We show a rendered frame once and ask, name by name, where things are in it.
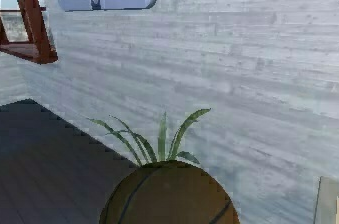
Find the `brown basketball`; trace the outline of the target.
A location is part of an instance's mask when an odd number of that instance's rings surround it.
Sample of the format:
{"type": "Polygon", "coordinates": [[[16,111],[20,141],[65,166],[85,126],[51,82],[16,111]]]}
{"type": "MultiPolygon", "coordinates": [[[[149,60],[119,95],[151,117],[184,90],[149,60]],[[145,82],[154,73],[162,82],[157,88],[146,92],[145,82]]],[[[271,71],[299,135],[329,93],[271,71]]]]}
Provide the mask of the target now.
{"type": "Polygon", "coordinates": [[[99,224],[241,224],[230,196],[189,163],[146,164],[115,187],[99,224]]]}

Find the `green house plant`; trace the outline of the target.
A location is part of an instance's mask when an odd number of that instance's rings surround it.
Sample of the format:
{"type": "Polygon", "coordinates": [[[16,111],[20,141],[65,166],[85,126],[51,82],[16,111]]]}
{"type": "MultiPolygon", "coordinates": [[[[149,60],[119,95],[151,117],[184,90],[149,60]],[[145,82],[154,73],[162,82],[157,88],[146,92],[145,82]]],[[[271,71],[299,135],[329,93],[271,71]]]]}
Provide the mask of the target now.
{"type": "Polygon", "coordinates": [[[133,131],[124,121],[117,117],[114,117],[114,119],[121,123],[123,129],[115,130],[105,121],[99,119],[89,118],[89,121],[104,127],[107,130],[107,135],[114,136],[123,143],[139,166],[143,165],[142,161],[145,161],[146,164],[153,164],[163,161],[175,161],[177,158],[200,165],[200,161],[192,153],[181,150],[180,146],[186,131],[194,123],[198,122],[200,117],[210,111],[210,108],[202,108],[191,113],[175,132],[170,146],[167,146],[167,113],[164,112],[159,123],[156,148],[153,148],[147,138],[133,131]]]}

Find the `red-brown wooden window frame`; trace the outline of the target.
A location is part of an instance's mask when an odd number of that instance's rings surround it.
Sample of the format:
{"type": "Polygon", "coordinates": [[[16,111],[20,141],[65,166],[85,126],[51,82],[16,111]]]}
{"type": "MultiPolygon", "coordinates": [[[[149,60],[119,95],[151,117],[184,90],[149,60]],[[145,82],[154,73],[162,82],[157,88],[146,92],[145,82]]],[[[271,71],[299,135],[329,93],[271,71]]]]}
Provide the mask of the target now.
{"type": "Polygon", "coordinates": [[[49,64],[58,60],[57,50],[52,45],[42,13],[46,10],[38,0],[16,0],[18,9],[0,9],[0,52],[34,62],[49,64]],[[11,41],[6,33],[1,13],[19,12],[27,33],[26,41],[11,41]]]}

